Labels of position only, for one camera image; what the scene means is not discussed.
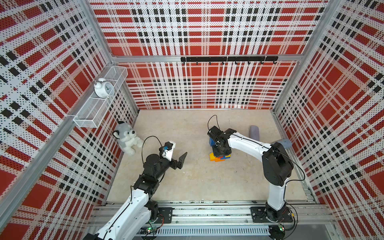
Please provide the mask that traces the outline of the orange lego brick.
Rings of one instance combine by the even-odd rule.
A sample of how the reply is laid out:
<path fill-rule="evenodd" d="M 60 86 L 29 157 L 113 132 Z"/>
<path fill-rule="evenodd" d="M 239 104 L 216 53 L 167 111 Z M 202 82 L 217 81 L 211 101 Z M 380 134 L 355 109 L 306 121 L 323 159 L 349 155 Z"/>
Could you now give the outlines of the orange lego brick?
<path fill-rule="evenodd" d="M 216 158 L 216 157 L 213 157 L 213 158 L 210 158 L 210 161 L 211 162 L 222 162 L 222 161 L 225 161 L 226 159 L 223 159 L 223 158 Z"/>

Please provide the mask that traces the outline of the yellow lego brick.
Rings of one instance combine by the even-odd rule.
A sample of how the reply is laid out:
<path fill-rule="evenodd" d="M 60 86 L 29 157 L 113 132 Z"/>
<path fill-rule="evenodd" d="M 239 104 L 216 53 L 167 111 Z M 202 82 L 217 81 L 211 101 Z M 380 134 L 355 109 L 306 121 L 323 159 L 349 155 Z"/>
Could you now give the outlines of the yellow lego brick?
<path fill-rule="evenodd" d="M 215 161 L 216 157 L 214 156 L 214 153 L 210 153 L 210 161 Z"/>

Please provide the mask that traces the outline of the blue square lego brick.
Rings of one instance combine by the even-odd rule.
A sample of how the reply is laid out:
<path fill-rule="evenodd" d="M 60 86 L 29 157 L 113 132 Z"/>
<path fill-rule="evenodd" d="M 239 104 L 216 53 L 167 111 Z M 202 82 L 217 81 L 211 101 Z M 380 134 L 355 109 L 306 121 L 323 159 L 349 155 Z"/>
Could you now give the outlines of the blue square lego brick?
<path fill-rule="evenodd" d="M 209 144 L 210 144 L 210 146 L 212 147 L 212 146 L 214 146 L 216 143 L 215 143 L 215 141 L 213 140 L 213 139 L 209 139 Z"/>

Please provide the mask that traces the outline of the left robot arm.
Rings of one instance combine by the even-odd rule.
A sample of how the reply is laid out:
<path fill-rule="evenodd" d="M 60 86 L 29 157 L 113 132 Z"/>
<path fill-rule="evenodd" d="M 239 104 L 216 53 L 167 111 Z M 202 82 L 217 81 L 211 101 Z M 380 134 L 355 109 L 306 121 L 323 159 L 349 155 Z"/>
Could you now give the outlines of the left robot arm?
<path fill-rule="evenodd" d="M 188 153 L 178 160 L 172 152 L 151 154 L 144 162 L 144 171 L 135 182 L 131 195 L 114 216 L 95 234 L 86 234 L 85 240 L 132 240 L 148 222 L 158 218 L 158 202 L 151 200 L 160 180 L 169 169 L 181 169 Z"/>

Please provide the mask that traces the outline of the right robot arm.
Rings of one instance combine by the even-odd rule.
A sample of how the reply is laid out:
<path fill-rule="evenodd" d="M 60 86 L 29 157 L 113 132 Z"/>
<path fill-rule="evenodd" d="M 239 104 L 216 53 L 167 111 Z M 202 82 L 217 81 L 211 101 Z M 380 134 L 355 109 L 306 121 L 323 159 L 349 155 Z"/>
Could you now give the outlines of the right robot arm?
<path fill-rule="evenodd" d="M 286 184 L 294 169 L 284 145 L 279 142 L 272 145 L 262 143 L 245 137 L 233 129 L 222 131 L 216 126 L 208 130 L 208 136 L 215 158 L 224 159 L 236 149 L 262 162 L 264 177 L 270 183 L 265 206 L 266 217 L 270 222 L 280 222 L 287 210 Z"/>

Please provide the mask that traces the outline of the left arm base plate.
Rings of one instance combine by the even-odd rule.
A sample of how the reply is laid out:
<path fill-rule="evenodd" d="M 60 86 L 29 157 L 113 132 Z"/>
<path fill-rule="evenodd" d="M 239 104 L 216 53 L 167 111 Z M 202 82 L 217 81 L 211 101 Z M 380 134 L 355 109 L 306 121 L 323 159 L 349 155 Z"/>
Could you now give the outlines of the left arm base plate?
<path fill-rule="evenodd" d="M 172 207 L 159 208 L 155 224 L 170 224 L 173 218 L 173 210 Z"/>

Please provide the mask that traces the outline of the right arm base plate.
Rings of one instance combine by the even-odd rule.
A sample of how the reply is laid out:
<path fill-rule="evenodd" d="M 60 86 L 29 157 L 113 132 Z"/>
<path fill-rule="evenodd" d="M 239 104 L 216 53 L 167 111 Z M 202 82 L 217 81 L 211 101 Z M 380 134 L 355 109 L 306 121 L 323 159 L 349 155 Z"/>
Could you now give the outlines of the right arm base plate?
<path fill-rule="evenodd" d="M 293 223 L 293 217 L 288 207 L 280 210 L 270 207 L 251 207 L 251 217 L 254 223 Z"/>

